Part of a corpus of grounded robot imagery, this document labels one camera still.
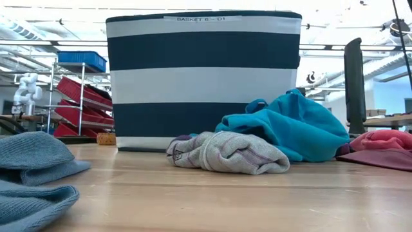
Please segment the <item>blue-grey sock pair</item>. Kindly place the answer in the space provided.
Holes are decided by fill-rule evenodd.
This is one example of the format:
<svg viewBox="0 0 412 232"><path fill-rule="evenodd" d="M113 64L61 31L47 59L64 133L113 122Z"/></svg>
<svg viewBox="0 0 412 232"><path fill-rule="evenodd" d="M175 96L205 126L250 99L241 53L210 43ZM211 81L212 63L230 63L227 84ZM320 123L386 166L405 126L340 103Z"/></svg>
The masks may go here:
<svg viewBox="0 0 412 232"><path fill-rule="evenodd" d="M37 232L63 216L78 201L78 189L44 184L90 167L42 131L0 139L0 232Z"/></svg>

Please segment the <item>grey purple-striped sock pair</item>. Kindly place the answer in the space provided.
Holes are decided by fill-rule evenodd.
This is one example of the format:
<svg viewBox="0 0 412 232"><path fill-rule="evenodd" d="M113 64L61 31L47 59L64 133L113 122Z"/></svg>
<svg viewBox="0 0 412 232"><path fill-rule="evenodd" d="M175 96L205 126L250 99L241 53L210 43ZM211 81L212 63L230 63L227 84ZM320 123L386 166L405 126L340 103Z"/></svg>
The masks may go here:
<svg viewBox="0 0 412 232"><path fill-rule="evenodd" d="M174 166L224 173L260 175L290 168L288 157L267 141L230 131L179 136L171 141L166 154Z"/></svg>

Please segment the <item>blue storage bin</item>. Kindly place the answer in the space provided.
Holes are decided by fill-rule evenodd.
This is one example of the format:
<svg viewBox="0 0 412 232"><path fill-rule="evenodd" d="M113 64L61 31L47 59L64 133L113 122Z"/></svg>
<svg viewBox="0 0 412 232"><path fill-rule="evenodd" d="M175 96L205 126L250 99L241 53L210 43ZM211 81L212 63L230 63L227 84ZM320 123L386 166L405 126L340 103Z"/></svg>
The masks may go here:
<svg viewBox="0 0 412 232"><path fill-rule="evenodd" d="M71 72L81 73L82 63L85 63L86 73L104 73L106 71L105 58L94 51L59 51L57 52L58 65Z"/></svg>

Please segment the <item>maroon garment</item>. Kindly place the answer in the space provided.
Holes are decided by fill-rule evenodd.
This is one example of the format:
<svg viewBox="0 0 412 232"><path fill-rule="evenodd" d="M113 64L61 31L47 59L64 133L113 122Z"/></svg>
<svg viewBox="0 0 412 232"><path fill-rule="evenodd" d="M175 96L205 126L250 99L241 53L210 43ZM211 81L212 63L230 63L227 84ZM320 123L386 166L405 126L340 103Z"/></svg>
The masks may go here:
<svg viewBox="0 0 412 232"><path fill-rule="evenodd" d="M412 172L412 150L362 150L340 155L339 161Z"/></svg>

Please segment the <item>black upright monitor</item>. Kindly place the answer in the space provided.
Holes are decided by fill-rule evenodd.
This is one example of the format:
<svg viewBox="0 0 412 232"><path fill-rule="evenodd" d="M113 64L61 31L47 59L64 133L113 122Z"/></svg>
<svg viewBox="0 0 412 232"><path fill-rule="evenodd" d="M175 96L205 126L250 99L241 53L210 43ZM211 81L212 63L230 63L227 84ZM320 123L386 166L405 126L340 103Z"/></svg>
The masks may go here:
<svg viewBox="0 0 412 232"><path fill-rule="evenodd" d="M366 101L364 94L363 57L361 38L350 41L344 47L344 81L346 119L349 134L365 133Z"/></svg>

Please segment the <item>red storage bin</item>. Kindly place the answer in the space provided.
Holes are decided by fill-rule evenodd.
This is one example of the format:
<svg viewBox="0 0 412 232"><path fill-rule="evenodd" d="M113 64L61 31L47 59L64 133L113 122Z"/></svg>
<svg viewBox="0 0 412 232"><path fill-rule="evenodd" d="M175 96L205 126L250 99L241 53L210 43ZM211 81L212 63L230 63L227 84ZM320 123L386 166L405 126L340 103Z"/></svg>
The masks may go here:
<svg viewBox="0 0 412 232"><path fill-rule="evenodd" d="M67 77L63 77L57 85L57 89L71 100L79 103L83 96L83 105L99 110L112 111L112 101L96 92L94 87L81 85Z"/></svg>
<svg viewBox="0 0 412 232"><path fill-rule="evenodd" d="M81 133L79 134L79 129L71 124L61 122L55 129L53 135L55 137L76 137L76 136L83 136L83 137L91 137L96 138L98 133L101 133L101 129L97 128L83 128L81 129Z"/></svg>
<svg viewBox="0 0 412 232"><path fill-rule="evenodd" d="M61 100L55 109L66 122L75 127L110 129L114 127L114 119L106 112L68 100Z"/></svg>

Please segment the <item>teal blue shirt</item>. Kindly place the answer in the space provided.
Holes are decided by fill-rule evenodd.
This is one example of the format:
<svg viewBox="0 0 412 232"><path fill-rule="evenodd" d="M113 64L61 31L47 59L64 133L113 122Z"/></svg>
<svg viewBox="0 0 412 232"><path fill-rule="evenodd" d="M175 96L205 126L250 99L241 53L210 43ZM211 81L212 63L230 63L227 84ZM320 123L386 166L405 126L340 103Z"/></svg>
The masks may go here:
<svg viewBox="0 0 412 232"><path fill-rule="evenodd" d="M270 104L256 99L244 113L223 116L216 131L253 134L281 150L292 162L324 162L350 142L341 122L297 88Z"/></svg>

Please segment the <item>metal shelf rack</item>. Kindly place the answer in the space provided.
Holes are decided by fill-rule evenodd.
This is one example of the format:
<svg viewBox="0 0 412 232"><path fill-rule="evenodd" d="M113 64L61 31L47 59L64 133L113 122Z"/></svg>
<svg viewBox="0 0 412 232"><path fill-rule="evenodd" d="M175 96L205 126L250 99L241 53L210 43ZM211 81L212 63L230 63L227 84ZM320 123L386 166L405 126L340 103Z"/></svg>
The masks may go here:
<svg viewBox="0 0 412 232"><path fill-rule="evenodd" d="M55 109L58 106L58 103L61 100L68 100L71 102L75 102L73 100L71 100L70 98L68 98L67 96L65 96L63 93L61 93L58 89L57 89L57 85L60 82L60 80L63 77L67 77L77 83L80 83L81 85L86 85L89 87L93 87L90 84L86 83L86 78L89 76L94 76L94 75L100 75L100 73L86 73L85 72L85 63L82 63L82 72L81 73L76 73L76 72L71 72L63 67L60 67L58 65L58 62L55 62L52 64L52 69L51 69L51 73L50 73L50 94L49 94L49 103L48 105L46 105L46 108L48 110L48 118L47 118L47 126L46 126L46 132L47 133L51 133L53 135L55 129L57 128L57 126L59 125L59 123L64 122L64 123L68 123L66 122L60 115L57 115L55 113ZM99 92L103 97L107 98L107 93L105 91L102 91L100 89L95 88L96 92ZM83 107L83 102L82 102L82 98L83 96L80 97L80 110L82 110ZM103 110L104 112L106 112L109 116L110 113L112 111L106 111ZM81 129L83 129L81 126L77 127L79 129L79 134L81 133ZM101 129L102 132L105 131L110 131L113 128L110 129L101 129L101 128L97 128L97 129Z"/></svg>

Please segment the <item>wooden desk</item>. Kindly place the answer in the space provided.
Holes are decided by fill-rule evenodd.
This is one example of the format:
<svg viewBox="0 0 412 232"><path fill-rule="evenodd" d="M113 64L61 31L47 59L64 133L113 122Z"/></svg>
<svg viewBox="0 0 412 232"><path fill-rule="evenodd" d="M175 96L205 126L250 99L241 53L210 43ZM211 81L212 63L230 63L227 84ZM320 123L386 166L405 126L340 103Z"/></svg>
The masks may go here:
<svg viewBox="0 0 412 232"><path fill-rule="evenodd" d="M412 114L396 115L379 119L367 119L363 122L363 126L372 128L391 128L392 130L397 130L404 126L412 126Z"/></svg>

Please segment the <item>navy white striped fabric basket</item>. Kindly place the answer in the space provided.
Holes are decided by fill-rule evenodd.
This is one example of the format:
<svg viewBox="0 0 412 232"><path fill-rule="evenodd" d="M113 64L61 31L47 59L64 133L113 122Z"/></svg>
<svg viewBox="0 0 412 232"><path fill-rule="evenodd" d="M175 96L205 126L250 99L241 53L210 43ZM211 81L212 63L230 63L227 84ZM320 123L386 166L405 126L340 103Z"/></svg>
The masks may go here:
<svg viewBox="0 0 412 232"><path fill-rule="evenodd" d="M206 11L106 20L117 147L166 149L295 87L302 17Z"/></svg>

